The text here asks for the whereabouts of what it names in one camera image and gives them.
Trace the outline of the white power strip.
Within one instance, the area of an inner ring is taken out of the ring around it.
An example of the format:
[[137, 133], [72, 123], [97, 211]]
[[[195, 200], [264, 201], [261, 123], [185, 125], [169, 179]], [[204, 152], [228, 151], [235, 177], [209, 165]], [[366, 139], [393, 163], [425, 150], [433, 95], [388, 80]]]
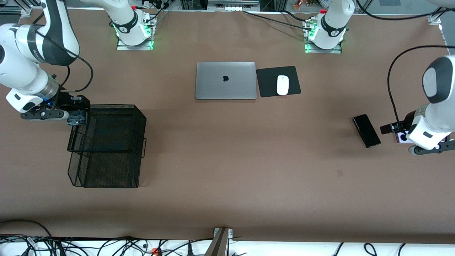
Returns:
[[212, 11], [260, 11], [259, 0], [207, 0], [207, 10]]

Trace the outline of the black mouse pad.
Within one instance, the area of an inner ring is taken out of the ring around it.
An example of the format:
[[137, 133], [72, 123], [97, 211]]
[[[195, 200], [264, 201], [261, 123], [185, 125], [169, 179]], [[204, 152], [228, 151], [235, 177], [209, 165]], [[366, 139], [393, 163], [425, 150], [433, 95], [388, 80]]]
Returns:
[[261, 97], [277, 97], [276, 92], [278, 75], [289, 77], [289, 93], [287, 95], [301, 94], [300, 83], [295, 66], [283, 66], [278, 68], [257, 69], [256, 77]]

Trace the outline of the aluminium mount post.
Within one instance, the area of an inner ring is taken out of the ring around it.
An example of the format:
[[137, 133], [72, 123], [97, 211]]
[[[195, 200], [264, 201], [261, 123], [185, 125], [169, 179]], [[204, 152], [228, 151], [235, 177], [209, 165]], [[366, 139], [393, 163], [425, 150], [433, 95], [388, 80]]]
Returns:
[[231, 228], [215, 228], [214, 237], [204, 256], [229, 256], [229, 241], [233, 237]]

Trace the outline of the grey closed laptop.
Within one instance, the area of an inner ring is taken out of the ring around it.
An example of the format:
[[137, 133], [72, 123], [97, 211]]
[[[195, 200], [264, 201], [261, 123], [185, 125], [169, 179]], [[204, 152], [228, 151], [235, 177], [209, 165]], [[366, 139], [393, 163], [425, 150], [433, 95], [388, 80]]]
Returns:
[[196, 69], [195, 99], [255, 100], [254, 62], [199, 62]]

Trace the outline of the long black smartphone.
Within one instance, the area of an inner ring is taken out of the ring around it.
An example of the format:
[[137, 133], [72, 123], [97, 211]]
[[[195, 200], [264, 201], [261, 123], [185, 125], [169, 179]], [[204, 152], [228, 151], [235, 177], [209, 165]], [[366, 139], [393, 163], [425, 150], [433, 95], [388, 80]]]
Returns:
[[381, 141], [366, 114], [356, 116], [352, 118], [352, 120], [366, 148], [381, 144]]

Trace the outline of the white computer mouse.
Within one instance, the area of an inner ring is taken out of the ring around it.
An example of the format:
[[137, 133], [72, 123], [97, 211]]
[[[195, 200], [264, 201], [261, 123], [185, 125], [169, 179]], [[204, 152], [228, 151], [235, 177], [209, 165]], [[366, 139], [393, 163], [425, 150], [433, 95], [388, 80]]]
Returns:
[[278, 75], [276, 92], [279, 96], [285, 96], [289, 93], [289, 77], [286, 75]]

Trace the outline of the black flip phone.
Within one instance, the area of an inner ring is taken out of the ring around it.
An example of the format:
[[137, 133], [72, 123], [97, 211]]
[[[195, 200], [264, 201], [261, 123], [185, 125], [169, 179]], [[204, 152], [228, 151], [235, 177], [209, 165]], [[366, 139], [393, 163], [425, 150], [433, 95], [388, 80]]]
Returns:
[[69, 111], [68, 126], [85, 126], [89, 123], [89, 112], [86, 110]]

